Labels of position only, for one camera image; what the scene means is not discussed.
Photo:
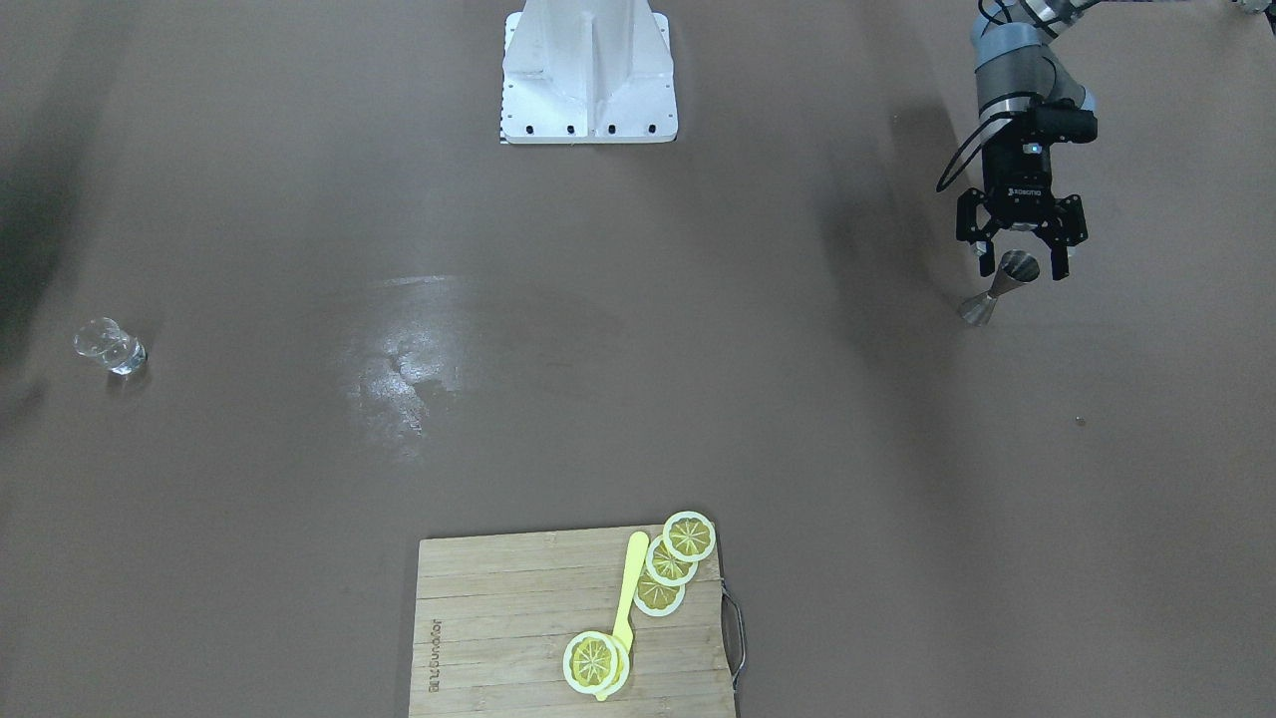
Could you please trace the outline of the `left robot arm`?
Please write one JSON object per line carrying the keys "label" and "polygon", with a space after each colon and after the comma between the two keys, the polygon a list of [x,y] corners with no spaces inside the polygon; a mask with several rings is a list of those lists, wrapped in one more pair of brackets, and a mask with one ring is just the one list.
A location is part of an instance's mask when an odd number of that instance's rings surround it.
{"label": "left robot arm", "polygon": [[1097,99],[1050,48],[1082,14],[1082,1],[1008,1],[971,33],[983,182],[958,196],[954,233],[986,251],[1002,230],[1035,233],[1053,281],[1071,274],[1071,249],[1088,240],[1081,196],[1054,195],[1050,161],[1051,145],[1099,136]]}

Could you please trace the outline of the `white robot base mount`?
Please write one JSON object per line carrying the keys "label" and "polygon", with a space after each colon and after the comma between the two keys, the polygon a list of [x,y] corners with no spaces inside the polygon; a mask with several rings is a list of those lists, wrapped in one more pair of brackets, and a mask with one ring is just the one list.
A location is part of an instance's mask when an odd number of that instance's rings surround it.
{"label": "white robot base mount", "polygon": [[498,136],[508,145],[670,143],[669,18],[647,1],[528,1],[504,20]]}

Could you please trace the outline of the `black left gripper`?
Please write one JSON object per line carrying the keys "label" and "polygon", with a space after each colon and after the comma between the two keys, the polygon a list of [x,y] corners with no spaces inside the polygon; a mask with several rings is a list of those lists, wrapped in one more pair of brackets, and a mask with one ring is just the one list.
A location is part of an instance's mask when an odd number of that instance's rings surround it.
{"label": "black left gripper", "polygon": [[1009,224],[1040,224],[1050,251],[1053,281],[1071,275],[1071,250],[1088,240],[1079,194],[1053,204],[1049,147],[1022,138],[994,138],[983,149],[984,191],[967,189],[957,198],[954,233],[977,249],[980,275],[997,272],[993,238]]}

